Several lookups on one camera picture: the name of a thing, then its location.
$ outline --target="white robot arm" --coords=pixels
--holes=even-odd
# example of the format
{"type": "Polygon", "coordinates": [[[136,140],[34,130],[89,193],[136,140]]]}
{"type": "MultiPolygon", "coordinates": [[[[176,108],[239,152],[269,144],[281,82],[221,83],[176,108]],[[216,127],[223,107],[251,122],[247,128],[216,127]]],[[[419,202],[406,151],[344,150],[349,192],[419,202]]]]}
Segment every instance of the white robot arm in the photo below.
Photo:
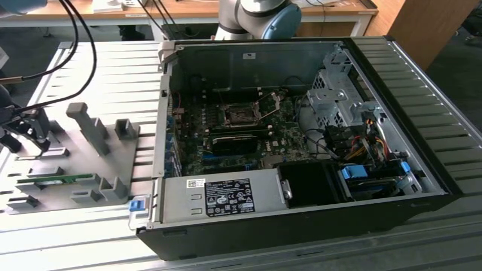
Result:
{"type": "Polygon", "coordinates": [[[291,38],[301,11],[289,0],[220,0],[216,40],[291,38]]]}

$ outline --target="gray floor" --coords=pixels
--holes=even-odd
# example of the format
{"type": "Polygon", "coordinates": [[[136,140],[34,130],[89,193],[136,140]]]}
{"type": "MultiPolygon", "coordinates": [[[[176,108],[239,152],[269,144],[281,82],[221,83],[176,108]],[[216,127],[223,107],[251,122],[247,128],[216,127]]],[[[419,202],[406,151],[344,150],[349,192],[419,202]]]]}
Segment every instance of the gray floor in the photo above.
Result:
{"type": "Polygon", "coordinates": [[[482,130],[482,39],[466,44],[460,30],[428,67],[427,75],[482,130]]]}

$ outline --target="blue latch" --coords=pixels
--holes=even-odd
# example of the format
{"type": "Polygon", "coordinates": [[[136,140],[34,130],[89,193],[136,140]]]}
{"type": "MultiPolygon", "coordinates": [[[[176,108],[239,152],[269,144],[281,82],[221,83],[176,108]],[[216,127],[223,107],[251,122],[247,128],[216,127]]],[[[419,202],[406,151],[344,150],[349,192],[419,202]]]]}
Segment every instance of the blue latch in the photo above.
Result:
{"type": "Polygon", "coordinates": [[[128,204],[128,211],[134,212],[134,211],[142,211],[142,210],[145,210],[144,201],[142,200],[132,200],[130,203],[128,204]]]}
{"type": "Polygon", "coordinates": [[[407,162],[400,162],[400,166],[402,166],[402,168],[403,168],[403,170],[404,170],[404,172],[410,172],[410,165],[408,165],[408,163],[407,162]]]}
{"type": "Polygon", "coordinates": [[[343,178],[351,179],[351,178],[363,178],[368,177],[367,171],[363,167],[363,165],[347,165],[341,169],[343,178]]]}

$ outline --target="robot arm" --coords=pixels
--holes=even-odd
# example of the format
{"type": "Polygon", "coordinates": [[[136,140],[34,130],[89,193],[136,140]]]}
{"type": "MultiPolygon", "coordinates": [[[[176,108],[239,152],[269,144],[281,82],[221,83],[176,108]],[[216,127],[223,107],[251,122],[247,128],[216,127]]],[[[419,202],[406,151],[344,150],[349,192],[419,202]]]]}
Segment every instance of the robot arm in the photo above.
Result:
{"type": "Polygon", "coordinates": [[[0,18],[24,15],[46,5],[46,0],[0,0],[0,18]]]}
{"type": "Polygon", "coordinates": [[[216,40],[291,38],[301,11],[289,0],[220,0],[216,40]]]}

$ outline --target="warning label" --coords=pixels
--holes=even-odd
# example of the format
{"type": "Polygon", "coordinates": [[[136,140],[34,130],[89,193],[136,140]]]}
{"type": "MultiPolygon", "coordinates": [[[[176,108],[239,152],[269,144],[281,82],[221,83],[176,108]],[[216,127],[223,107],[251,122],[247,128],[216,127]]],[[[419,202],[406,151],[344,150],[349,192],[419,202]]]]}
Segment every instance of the warning label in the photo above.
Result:
{"type": "Polygon", "coordinates": [[[255,211],[249,179],[204,183],[205,210],[209,217],[255,211]]]}

